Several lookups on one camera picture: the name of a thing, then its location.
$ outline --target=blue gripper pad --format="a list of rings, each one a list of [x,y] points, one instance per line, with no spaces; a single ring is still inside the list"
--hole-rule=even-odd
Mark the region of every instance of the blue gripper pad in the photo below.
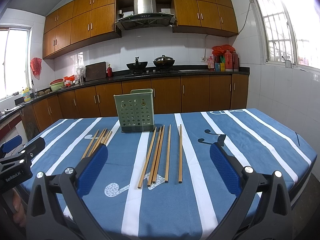
[[[105,145],[99,146],[92,159],[78,178],[77,194],[79,197],[89,194],[107,159],[107,147]]]
[[[216,144],[210,146],[210,158],[216,166],[224,184],[227,186],[228,191],[238,197],[242,191],[240,178]]]

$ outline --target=kitchen utensil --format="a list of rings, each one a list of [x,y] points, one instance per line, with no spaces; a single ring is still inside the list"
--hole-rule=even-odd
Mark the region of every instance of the kitchen utensil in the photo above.
[[[157,57],[153,64],[161,69],[172,67],[175,60],[172,57],[167,57],[166,55],[162,55],[161,57]]]
[[[85,66],[85,80],[97,80],[107,77],[106,62],[99,62]]]
[[[136,57],[136,62],[127,64],[127,67],[130,70],[141,70],[141,69],[144,69],[147,66],[147,64],[148,64],[147,61],[139,62],[139,57]]]

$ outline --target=red bottle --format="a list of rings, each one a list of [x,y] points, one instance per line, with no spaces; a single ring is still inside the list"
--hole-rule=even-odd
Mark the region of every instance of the red bottle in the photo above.
[[[108,74],[108,77],[112,77],[112,68],[110,67],[110,64],[108,64],[107,74]]]

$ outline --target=window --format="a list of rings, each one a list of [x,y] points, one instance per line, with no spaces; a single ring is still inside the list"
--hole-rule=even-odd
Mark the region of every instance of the window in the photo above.
[[[0,28],[0,98],[29,86],[28,29]]]
[[[266,60],[320,69],[320,9],[316,0],[255,0],[266,39]]]

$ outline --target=red plastic bag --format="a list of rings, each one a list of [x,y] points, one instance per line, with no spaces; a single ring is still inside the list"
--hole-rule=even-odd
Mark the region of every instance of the red plastic bag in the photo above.
[[[40,80],[40,74],[41,74],[41,62],[42,59],[38,57],[34,57],[30,62],[30,68],[32,70],[33,75],[37,80]]]

